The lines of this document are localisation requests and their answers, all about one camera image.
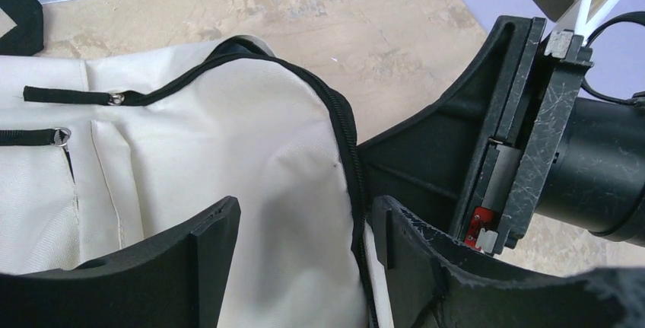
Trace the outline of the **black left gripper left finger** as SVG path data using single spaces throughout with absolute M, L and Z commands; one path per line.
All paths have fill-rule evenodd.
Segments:
M 72 270 L 1 277 L 3 327 L 215 327 L 240 223 L 223 198 Z

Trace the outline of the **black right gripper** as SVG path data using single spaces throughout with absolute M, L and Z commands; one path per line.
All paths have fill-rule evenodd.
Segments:
M 431 105 L 359 146 L 370 198 L 494 255 L 526 235 L 592 51 L 542 18 L 501 16 Z

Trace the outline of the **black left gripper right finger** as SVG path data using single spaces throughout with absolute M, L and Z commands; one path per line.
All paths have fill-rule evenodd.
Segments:
M 566 278 L 479 253 L 376 197 L 372 228 L 397 327 L 642 327 L 644 270 Z

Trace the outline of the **beige canvas backpack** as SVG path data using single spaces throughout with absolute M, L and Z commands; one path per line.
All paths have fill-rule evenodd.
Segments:
M 1 277 L 75 269 L 232 196 L 215 327 L 393 326 L 340 93 L 248 35 L 40 58 L 42 5 L 1 10 Z

